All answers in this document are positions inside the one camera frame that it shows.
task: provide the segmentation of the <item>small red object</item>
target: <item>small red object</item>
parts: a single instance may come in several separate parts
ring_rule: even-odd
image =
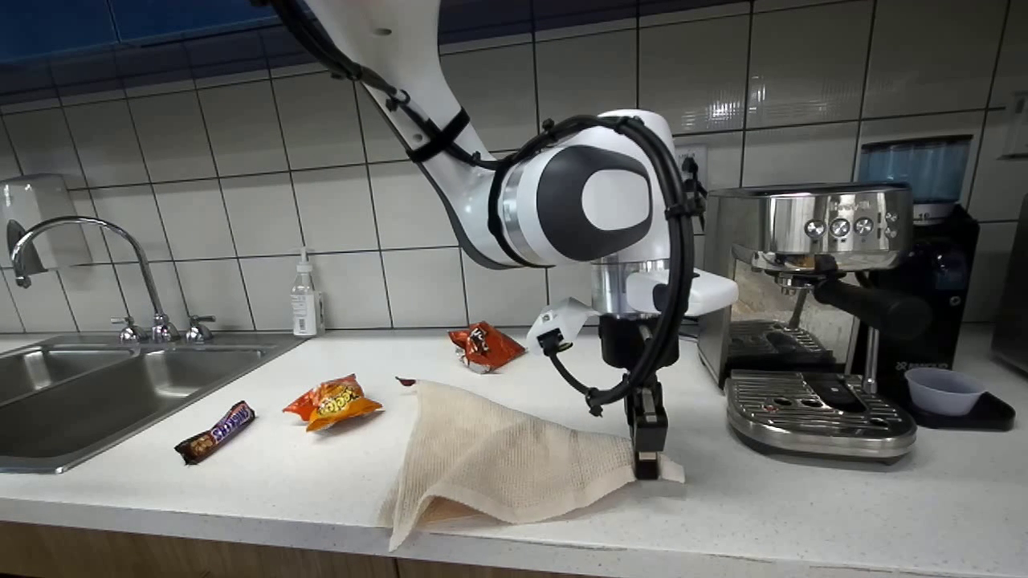
[[[449,332],[461,361],[476,373],[488,373],[524,353],[520,344],[484,321]]]

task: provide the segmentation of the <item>dish towel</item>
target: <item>dish towel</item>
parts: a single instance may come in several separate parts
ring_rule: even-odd
[[[540,521],[635,480],[627,438],[572,430],[434,382],[414,389],[419,416],[381,510],[393,529],[390,551],[419,522],[469,508],[509,523]],[[660,471],[685,482],[682,467],[663,456]]]

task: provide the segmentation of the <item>stainless steel sink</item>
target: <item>stainless steel sink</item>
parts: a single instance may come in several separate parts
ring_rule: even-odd
[[[61,473],[299,345],[221,333],[208,345],[58,337],[0,357],[0,472]]]

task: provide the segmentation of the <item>robotic arm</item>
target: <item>robotic arm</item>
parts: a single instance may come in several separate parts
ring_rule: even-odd
[[[687,309],[699,315],[736,295],[733,282],[717,278],[713,298],[690,303],[695,206],[683,192],[667,122],[636,110],[547,121],[497,159],[443,78],[440,0],[307,0],[325,33],[296,0],[253,1],[269,2],[322,64],[363,85],[439,194],[469,257],[495,269],[594,263],[594,309],[548,308],[529,348],[551,359],[593,414],[625,400],[636,475],[656,477],[667,423],[656,371],[677,358]],[[627,370],[608,390],[582,385],[557,359],[579,317],[594,313],[604,360]]]

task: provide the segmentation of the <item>button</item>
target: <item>button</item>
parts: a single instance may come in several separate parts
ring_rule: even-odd
[[[820,239],[824,234],[824,221],[810,219],[807,224],[803,225],[803,232],[806,232],[810,239]]]
[[[853,230],[855,230],[857,234],[868,234],[873,228],[875,228],[875,223],[868,217],[860,217],[855,223],[853,223]]]
[[[846,219],[836,219],[832,221],[832,236],[846,237],[849,233],[849,221]]]

